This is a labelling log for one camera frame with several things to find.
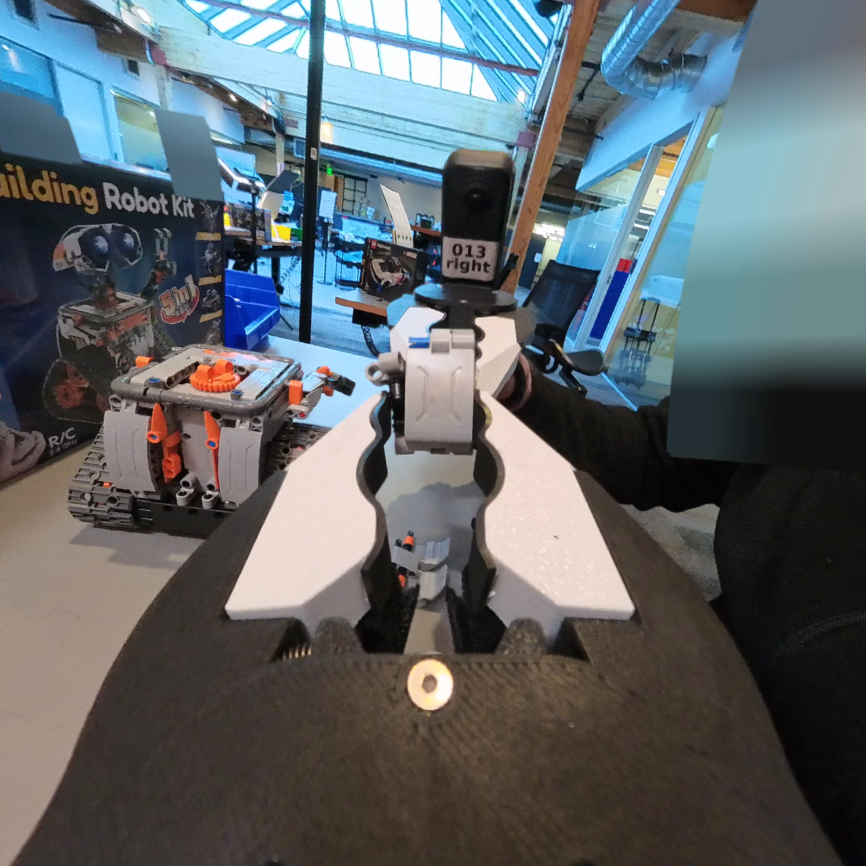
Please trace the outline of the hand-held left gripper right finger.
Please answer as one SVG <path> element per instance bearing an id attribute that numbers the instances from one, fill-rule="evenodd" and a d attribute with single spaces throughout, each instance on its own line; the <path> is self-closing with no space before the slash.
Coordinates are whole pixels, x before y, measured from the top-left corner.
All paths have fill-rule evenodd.
<path id="1" fill-rule="evenodd" d="M 635 606 L 577 475 L 492 396 L 477 396 L 468 607 L 505 625 L 537 622 L 557 636 L 569 617 L 629 620 Z"/>

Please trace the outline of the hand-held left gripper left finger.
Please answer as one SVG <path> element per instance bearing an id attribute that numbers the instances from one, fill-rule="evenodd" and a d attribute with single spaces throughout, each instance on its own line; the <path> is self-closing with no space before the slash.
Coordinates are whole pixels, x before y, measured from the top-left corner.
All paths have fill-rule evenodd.
<path id="1" fill-rule="evenodd" d="M 376 492 L 392 432 L 385 393 L 369 398 L 287 469 L 225 606 L 233 620 L 358 623 L 396 593 L 384 510 Z"/>

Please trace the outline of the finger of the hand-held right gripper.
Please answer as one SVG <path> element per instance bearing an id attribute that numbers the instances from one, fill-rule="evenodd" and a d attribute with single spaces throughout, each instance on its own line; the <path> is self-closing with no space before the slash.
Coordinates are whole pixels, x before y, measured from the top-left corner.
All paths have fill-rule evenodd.
<path id="1" fill-rule="evenodd" d="M 534 334 L 535 309 L 514 309 L 507 313 L 477 316 L 478 332 L 475 360 L 475 388 L 496 396 L 518 363 L 522 346 Z"/>
<path id="2" fill-rule="evenodd" d="M 426 306 L 394 309 L 387 384 L 401 386 L 410 400 L 444 400 L 448 395 L 446 314 Z"/>

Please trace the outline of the light grey toy block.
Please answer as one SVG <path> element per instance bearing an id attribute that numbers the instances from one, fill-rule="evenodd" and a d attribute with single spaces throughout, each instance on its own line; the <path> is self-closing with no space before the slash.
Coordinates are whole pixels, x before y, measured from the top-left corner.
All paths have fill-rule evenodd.
<path id="1" fill-rule="evenodd" d="M 373 448 L 384 445 L 401 417 L 401 453 L 472 454 L 474 329 L 435 328 L 424 338 L 405 339 L 393 328 L 391 349 L 367 367 L 366 375 L 376 385 L 399 384 L 403 411 L 392 409 L 387 395 L 371 411 L 376 433 Z"/>

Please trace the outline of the person's right forearm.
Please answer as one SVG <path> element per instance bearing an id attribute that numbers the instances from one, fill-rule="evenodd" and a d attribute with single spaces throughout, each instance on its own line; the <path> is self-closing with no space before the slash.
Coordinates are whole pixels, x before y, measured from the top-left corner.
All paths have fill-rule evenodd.
<path id="1" fill-rule="evenodd" d="M 734 473 L 731 463 L 670 455 L 668 397 L 638 410 L 602 405 L 521 356 L 498 400 L 617 502 L 639 510 L 720 506 Z"/>

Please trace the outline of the black toy box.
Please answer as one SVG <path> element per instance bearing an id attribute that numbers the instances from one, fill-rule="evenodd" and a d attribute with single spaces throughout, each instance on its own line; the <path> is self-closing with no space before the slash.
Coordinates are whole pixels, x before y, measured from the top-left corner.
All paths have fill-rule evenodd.
<path id="1" fill-rule="evenodd" d="M 360 291 L 393 300 L 412 293 L 424 281 L 427 256 L 411 247 L 367 238 L 364 241 Z"/>

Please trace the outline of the black office chair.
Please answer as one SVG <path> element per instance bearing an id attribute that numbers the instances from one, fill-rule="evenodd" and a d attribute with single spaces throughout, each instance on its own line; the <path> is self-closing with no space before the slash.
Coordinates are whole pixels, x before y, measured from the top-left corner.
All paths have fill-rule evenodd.
<path id="1" fill-rule="evenodd" d="M 543 373 L 557 373 L 578 394 L 586 387 L 576 374 L 595 377 L 605 370 L 602 352 L 584 349 L 568 352 L 568 329 L 579 308 L 588 299 L 599 277 L 597 269 L 586 269 L 549 261 L 536 284 L 522 302 L 517 324 L 528 327 L 520 336 L 522 354 Z"/>

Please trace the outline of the small grey orange toy part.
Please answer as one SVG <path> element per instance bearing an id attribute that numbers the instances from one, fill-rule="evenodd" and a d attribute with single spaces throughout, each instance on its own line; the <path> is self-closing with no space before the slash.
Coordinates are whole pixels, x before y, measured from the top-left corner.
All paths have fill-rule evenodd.
<path id="1" fill-rule="evenodd" d="M 398 537 L 392 547 L 392 563 L 403 590 L 418 590 L 417 602 L 425 605 L 443 592 L 448 579 L 451 538 L 417 544 L 416 534 Z"/>

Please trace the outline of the blue plastic bin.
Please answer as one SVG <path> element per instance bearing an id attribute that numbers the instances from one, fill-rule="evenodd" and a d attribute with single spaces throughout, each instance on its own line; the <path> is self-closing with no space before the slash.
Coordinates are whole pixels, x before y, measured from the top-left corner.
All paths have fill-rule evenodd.
<path id="1" fill-rule="evenodd" d="M 252 350 L 280 319 L 274 281 L 267 276 L 229 269 L 224 274 L 223 341 Z"/>

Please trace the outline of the black metal pole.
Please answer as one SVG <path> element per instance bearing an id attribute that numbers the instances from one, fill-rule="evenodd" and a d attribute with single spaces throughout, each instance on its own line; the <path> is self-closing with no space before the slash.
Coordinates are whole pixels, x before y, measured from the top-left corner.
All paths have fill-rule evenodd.
<path id="1" fill-rule="evenodd" d="M 324 68 L 326 1 L 312 1 L 309 14 L 308 91 L 305 134 L 304 206 L 302 213 L 301 270 L 299 286 L 299 341 L 311 342 L 321 96 Z"/>

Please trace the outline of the grey orange tracked toy robot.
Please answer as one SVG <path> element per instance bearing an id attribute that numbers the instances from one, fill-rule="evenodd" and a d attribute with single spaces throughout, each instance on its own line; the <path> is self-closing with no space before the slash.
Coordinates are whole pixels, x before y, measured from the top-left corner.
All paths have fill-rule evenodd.
<path id="1" fill-rule="evenodd" d="M 78 520 L 206 537 L 327 428 L 322 396 L 354 382 L 326 365 L 194 344 L 137 359 L 114 380 L 103 425 L 69 487 Z"/>

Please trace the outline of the blue robot kit box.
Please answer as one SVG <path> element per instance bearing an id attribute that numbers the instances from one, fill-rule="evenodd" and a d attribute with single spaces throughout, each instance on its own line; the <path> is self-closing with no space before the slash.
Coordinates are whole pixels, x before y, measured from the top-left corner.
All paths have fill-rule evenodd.
<path id="1" fill-rule="evenodd" d="M 223 203 L 2 154 L 1 481 L 89 441 L 138 356 L 219 344 Z"/>

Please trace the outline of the wooden support post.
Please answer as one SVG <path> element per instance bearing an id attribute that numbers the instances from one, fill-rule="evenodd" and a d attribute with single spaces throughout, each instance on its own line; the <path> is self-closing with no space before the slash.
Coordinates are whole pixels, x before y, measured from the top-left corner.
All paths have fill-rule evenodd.
<path id="1" fill-rule="evenodd" d="M 502 289 L 511 295 L 515 292 L 521 274 L 523 259 L 532 237 L 544 191 L 547 188 L 549 172 L 569 112 L 579 70 L 599 12 L 599 4 L 599 1 L 576 1 L 571 4 L 565 43 L 557 62 L 556 75 L 553 79 L 546 113 L 534 149 L 533 161 L 524 185 L 521 207 L 517 213 L 509 250 L 510 254 L 516 256 L 515 267 L 504 280 Z"/>

